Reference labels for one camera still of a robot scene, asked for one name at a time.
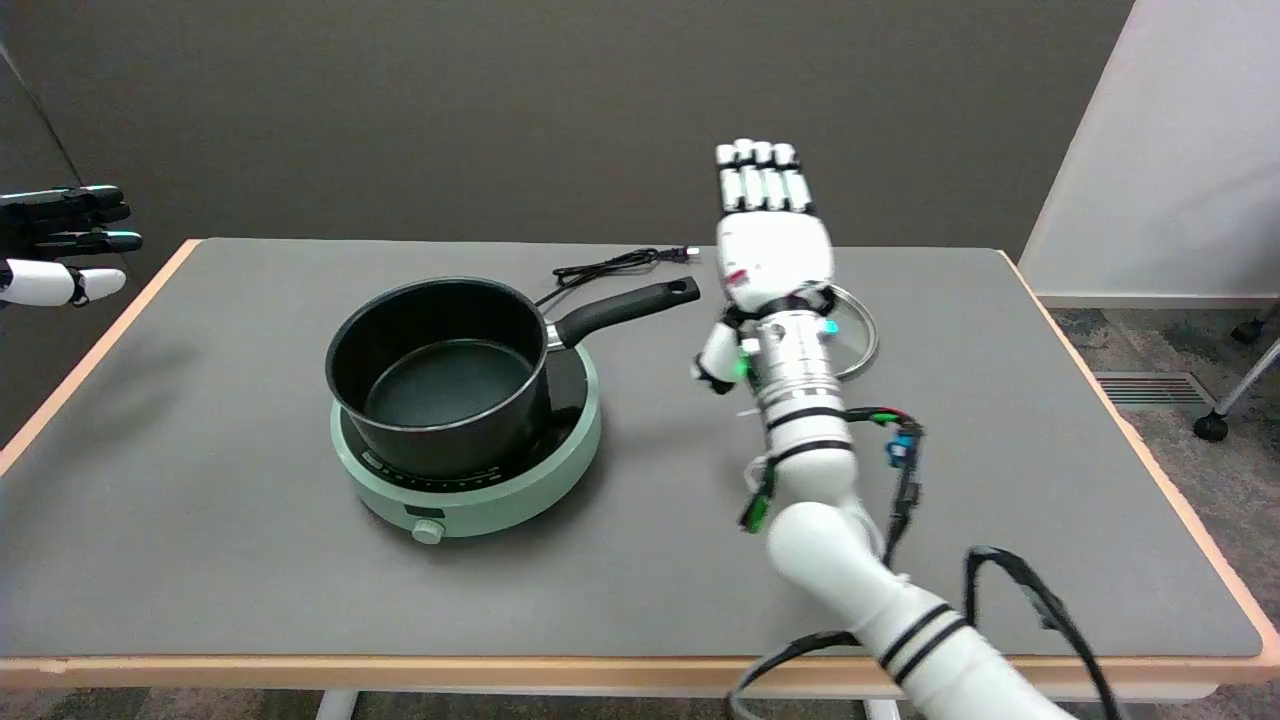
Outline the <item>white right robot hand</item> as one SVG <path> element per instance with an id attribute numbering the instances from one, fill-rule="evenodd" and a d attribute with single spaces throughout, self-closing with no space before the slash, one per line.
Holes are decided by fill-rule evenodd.
<path id="1" fill-rule="evenodd" d="M 828 311 L 835 255 L 791 143 L 719 143 L 716 170 L 716 273 L 724 305 L 694 356 L 691 375 L 726 395 L 744 378 L 740 336 L 746 324 L 791 309 Z"/>

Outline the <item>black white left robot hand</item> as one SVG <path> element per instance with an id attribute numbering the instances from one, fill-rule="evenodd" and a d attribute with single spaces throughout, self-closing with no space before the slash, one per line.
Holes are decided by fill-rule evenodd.
<path id="1" fill-rule="evenodd" d="M 124 192 L 114 184 L 4 193 L 3 305 L 83 307 L 119 292 L 127 282 L 124 270 L 64 260 L 142 249 L 141 234 L 110 228 L 131 214 Z"/>

